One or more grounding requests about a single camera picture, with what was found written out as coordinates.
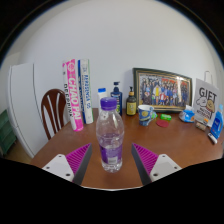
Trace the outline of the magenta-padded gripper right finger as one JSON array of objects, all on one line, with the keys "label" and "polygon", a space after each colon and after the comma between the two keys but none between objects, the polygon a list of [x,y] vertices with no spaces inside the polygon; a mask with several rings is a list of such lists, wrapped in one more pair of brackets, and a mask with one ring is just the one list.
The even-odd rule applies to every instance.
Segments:
[{"label": "magenta-padded gripper right finger", "polygon": [[143,185],[181,170],[181,167],[166,154],[157,155],[136,143],[132,144],[131,151]]}]

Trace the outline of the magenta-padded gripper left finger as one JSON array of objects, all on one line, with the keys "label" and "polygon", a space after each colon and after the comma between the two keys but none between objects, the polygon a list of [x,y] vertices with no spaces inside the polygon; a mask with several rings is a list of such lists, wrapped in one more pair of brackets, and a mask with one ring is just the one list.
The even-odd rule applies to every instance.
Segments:
[{"label": "magenta-padded gripper left finger", "polygon": [[43,170],[77,185],[81,185],[91,155],[92,144],[89,143],[75,149],[67,155],[56,155],[43,167]]}]

